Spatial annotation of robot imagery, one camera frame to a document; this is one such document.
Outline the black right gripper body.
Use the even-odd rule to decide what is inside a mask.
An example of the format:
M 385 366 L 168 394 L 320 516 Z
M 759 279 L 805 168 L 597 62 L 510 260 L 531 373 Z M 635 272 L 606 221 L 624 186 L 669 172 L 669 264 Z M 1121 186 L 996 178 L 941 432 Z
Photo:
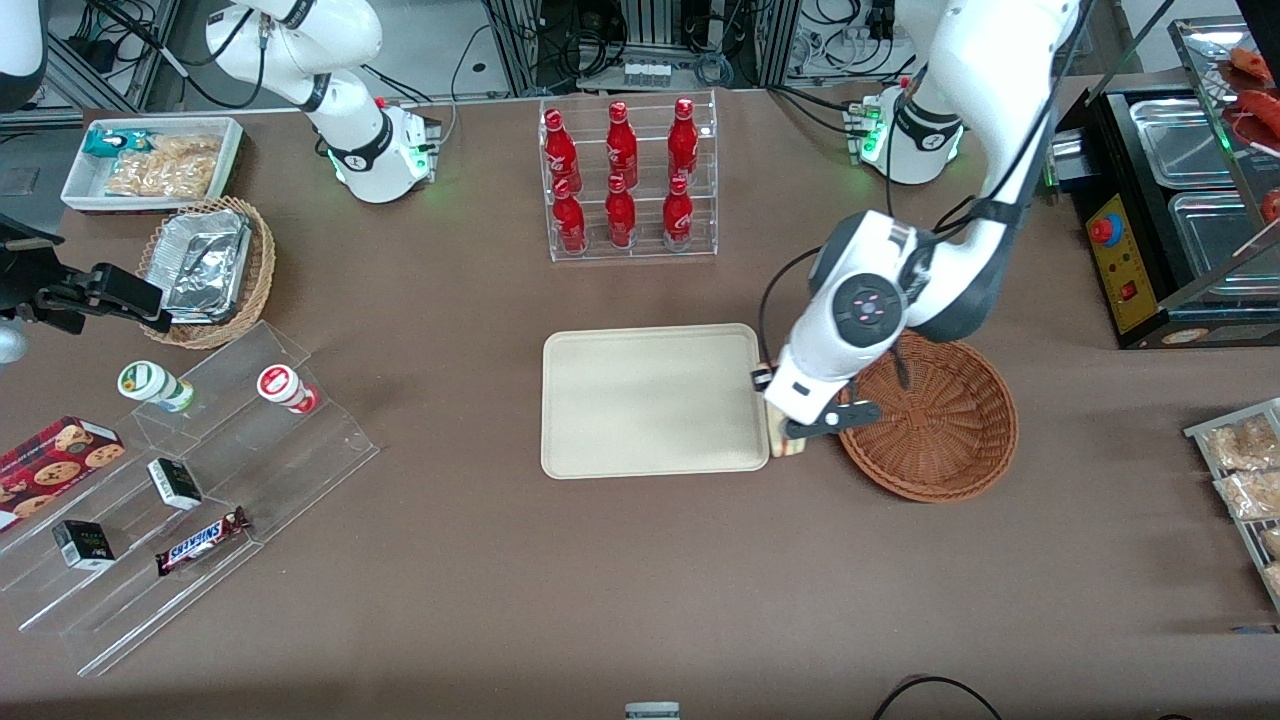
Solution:
M 44 288 L 63 281 L 55 247 L 63 238 L 1 215 L 1 311 L 31 302 Z

